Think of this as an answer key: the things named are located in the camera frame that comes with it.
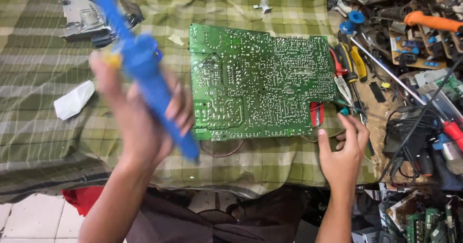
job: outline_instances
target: circuit board trace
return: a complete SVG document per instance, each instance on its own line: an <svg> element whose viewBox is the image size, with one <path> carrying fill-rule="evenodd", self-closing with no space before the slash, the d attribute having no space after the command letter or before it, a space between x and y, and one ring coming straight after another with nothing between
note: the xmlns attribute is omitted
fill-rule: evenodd
<svg viewBox="0 0 463 243"><path fill-rule="evenodd" d="M326 37L192 24L194 133L227 140L311 133L310 102L336 94Z"/></svg>

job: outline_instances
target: tile floor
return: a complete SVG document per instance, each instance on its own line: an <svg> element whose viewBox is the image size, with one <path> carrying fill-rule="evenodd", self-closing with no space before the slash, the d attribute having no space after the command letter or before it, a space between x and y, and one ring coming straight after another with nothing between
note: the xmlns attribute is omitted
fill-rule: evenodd
<svg viewBox="0 0 463 243"><path fill-rule="evenodd" d="M219 193L220 209L236 203L231 193ZM199 192L189 207L195 212L215 208L215 193ZM29 196L0 205L0 243L76 243L83 216L62 195Z"/></svg>

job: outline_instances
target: green checkered cloth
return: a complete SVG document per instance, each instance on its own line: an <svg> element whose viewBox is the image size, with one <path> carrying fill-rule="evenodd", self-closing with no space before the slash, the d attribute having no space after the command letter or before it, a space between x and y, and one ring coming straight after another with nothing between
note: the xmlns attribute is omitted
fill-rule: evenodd
<svg viewBox="0 0 463 243"><path fill-rule="evenodd" d="M86 80L89 41L66 43L61 0L0 0L0 202L32 193L103 185L118 161L122 141L117 124L98 94L66 121L57 118L53 101ZM269 0L269 14L252 6L260 0L133 0L145 20L133 30L151 33L163 63L190 83L188 27L191 23L269 32L278 37L326 35L335 39L326 0ZM179 36L180 46L168 40ZM323 128L341 130L336 111L325 109ZM213 152L233 150L237 141L206 143ZM199 165L178 150L156 169L152 184L165 188L229 191L250 198L285 183L326 186L316 142L301 137L247 139L235 154ZM374 181L364 161L359 183Z"/></svg>

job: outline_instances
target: red cloth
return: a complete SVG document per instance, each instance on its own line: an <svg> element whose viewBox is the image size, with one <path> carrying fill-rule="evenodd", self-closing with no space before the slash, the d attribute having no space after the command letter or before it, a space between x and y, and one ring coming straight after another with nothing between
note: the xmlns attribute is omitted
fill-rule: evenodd
<svg viewBox="0 0 463 243"><path fill-rule="evenodd" d="M103 188L104 186L93 186L76 190L61 190L61 193L64 199L77 209L79 215L86 216L100 197Z"/></svg>

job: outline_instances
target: blue desoldering pump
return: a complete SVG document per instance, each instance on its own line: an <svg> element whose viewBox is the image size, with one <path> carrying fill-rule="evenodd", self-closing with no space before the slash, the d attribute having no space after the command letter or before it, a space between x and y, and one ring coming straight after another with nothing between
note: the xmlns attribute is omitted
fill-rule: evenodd
<svg viewBox="0 0 463 243"><path fill-rule="evenodd" d="M106 57L107 62L114 67L122 66L124 73L136 80L152 114L169 132L183 155L189 160L197 161L199 146L192 133L181 137L175 122L168 120L164 115L170 103L170 92L159 72L158 63L162 54L157 48L156 40L148 34L134 36L125 25L115 0L95 2L103 9L109 25L119 38L119 43Z"/></svg>

